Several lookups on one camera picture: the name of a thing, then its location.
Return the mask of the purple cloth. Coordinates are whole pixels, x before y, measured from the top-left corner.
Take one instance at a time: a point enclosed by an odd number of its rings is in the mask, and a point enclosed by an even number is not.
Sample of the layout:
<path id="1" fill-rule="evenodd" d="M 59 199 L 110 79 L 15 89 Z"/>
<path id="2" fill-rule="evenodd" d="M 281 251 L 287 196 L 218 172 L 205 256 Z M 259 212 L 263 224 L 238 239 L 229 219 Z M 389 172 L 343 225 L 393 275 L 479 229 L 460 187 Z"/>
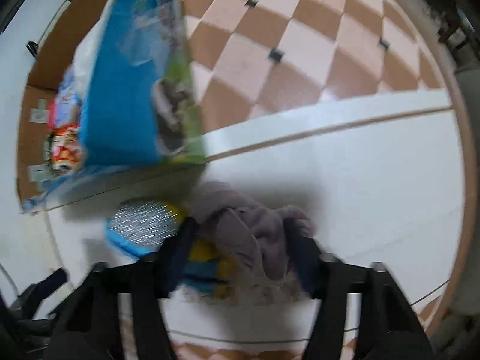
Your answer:
<path id="1" fill-rule="evenodd" d="M 293 220 L 302 236 L 314 235 L 312 221 L 298 207 L 270 209 L 219 181 L 195 188 L 190 216 L 199 224 L 199 236 L 262 281 L 283 281 L 291 270 L 285 219 Z"/>

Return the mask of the orange red snack packet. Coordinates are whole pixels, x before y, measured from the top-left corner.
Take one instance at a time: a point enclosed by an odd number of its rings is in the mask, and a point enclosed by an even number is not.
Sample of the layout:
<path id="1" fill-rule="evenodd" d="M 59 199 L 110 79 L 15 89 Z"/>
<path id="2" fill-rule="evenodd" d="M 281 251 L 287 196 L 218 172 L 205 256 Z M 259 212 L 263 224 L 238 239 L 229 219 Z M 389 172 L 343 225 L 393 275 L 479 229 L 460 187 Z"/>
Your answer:
<path id="1" fill-rule="evenodd" d="M 43 161 L 54 176 L 78 172 L 86 160 L 86 149 L 79 140 L 80 126 L 65 124 L 52 130 L 43 145 Z"/>

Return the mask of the blue cartoon tissue pack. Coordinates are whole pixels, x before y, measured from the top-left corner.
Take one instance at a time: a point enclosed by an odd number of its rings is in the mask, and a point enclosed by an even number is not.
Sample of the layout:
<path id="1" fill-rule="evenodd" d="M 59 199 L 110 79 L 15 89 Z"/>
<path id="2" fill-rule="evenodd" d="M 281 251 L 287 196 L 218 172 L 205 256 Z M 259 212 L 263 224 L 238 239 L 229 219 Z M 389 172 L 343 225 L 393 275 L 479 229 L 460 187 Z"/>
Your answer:
<path id="1" fill-rule="evenodd" d="M 78 125 L 81 100 L 75 90 L 75 76 L 72 66 L 64 72 L 55 99 L 49 105 L 48 127 L 51 130 L 64 125 Z"/>

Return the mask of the white plastic bag pack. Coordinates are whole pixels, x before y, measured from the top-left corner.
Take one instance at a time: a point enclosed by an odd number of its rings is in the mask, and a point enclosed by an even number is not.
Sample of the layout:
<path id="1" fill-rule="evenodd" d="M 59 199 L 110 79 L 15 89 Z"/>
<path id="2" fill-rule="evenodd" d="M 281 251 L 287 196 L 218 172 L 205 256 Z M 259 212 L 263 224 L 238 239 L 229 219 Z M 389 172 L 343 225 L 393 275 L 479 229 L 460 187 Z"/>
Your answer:
<path id="1" fill-rule="evenodd" d="M 105 24 L 106 20 L 101 18 L 77 46 L 73 56 L 75 90 L 81 97 L 86 96 L 89 87 Z"/>

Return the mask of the long blue snack packet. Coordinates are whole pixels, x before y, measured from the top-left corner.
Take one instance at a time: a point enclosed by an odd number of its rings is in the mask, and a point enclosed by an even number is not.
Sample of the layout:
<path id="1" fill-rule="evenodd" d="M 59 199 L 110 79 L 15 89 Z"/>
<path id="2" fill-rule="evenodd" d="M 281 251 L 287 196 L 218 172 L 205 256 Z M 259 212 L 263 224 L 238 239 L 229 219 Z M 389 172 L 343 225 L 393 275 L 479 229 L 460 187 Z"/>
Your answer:
<path id="1" fill-rule="evenodd" d="M 181 283 L 204 296 L 226 299 L 233 293 L 237 270 L 233 258 L 220 252 L 212 242 L 197 239 L 190 248 Z"/>

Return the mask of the open cardboard box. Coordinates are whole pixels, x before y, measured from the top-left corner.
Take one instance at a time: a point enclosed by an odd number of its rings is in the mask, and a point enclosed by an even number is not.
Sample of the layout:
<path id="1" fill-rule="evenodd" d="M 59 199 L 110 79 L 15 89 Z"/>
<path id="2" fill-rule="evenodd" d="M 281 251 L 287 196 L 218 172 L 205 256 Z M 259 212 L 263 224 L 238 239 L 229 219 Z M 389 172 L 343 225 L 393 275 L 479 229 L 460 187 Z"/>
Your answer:
<path id="1" fill-rule="evenodd" d="M 106 20 L 81 100 L 83 167 L 54 177 L 43 161 L 49 105 L 77 46 Z M 72 0 L 42 43 L 24 90 L 17 141 L 17 196 L 25 213 L 48 197 L 106 175 L 166 164 L 200 164 L 202 124 L 194 100 L 181 0 Z"/>

